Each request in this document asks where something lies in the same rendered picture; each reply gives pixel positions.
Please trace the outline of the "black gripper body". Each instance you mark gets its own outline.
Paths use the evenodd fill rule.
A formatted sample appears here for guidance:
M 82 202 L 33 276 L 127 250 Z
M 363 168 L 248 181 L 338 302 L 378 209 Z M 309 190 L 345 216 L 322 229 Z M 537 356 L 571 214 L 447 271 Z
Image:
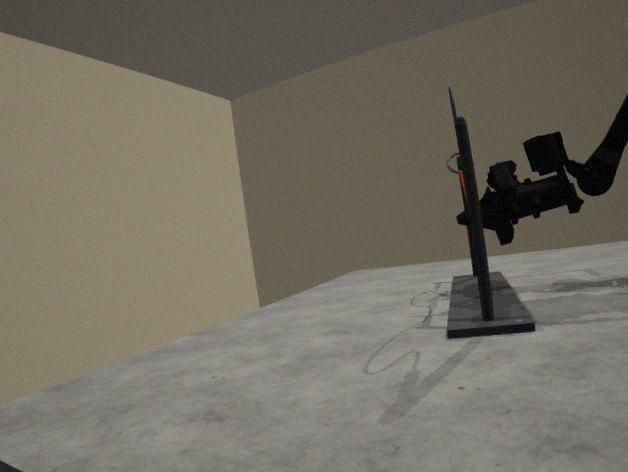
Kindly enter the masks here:
M 517 187 L 505 164 L 490 166 L 490 177 L 497 184 L 497 192 L 491 193 L 498 205 L 499 232 L 496 233 L 500 245 L 503 246 L 514 239 L 513 225 L 518 224 L 520 218 L 529 215 L 533 215 L 534 219 L 539 218 L 540 212 L 546 211 L 547 203 L 538 181 L 532 182 L 530 178 L 526 178 L 525 184 Z

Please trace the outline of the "orange handle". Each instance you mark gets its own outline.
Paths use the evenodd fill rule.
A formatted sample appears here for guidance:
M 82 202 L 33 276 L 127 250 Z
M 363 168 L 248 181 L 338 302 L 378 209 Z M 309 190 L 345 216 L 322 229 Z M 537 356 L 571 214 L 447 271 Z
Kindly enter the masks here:
M 446 166 L 447 166 L 447 169 L 448 169 L 449 171 L 451 171 L 452 173 L 460 174 L 461 181 L 462 181 L 463 188 L 464 188 L 464 192 L 465 192 L 466 201 L 467 201 L 466 188 L 465 188 L 465 184 L 464 184 L 464 179 L 463 179 L 463 175 L 462 175 L 462 170 L 461 170 L 461 171 L 458 171 L 458 170 L 453 170 L 453 169 L 450 167 L 450 165 L 449 165 L 450 159 L 451 159 L 452 157 L 454 157 L 454 156 L 457 156 L 457 155 L 459 155 L 459 152 L 456 152 L 456 153 L 454 153 L 454 154 L 451 154 L 451 155 L 448 157 L 447 161 L 446 161 Z M 473 165 L 474 165 L 475 161 L 474 161 L 473 156 L 472 156 L 472 160 L 473 160 Z

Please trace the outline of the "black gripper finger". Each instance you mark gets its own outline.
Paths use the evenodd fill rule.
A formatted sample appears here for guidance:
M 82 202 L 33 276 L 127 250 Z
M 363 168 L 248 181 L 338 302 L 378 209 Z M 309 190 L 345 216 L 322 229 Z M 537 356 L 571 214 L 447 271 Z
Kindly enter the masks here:
M 470 226 L 470 221 L 457 221 L 457 223 Z M 497 233 L 499 232 L 498 221 L 482 221 L 482 225 L 483 225 L 483 228 L 495 230 Z
M 482 221 L 499 221 L 498 205 L 490 191 L 489 186 L 486 187 L 486 193 L 479 200 Z M 465 210 L 457 216 L 457 221 L 470 221 L 469 209 Z

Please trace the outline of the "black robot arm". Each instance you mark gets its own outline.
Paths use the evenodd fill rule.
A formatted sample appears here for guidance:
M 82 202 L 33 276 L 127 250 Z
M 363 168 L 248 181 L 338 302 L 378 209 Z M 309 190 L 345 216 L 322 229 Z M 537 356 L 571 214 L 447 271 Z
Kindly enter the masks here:
M 568 205 L 570 214 L 578 213 L 584 203 L 576 193 L 574 182 L 569 182 L 564 166 L 577 179 L 578 187 L 586 195 L 599 196 L 608 192 L 627 141 L 628 93 L 605 139 L 584 165 L 568 159 L 560 132 L 526 140 L 523 146 L 532 172 L 537 171 L 540 176 L 557 172 L 557 175 L 536 180 L 546 198 L 546 211 Z

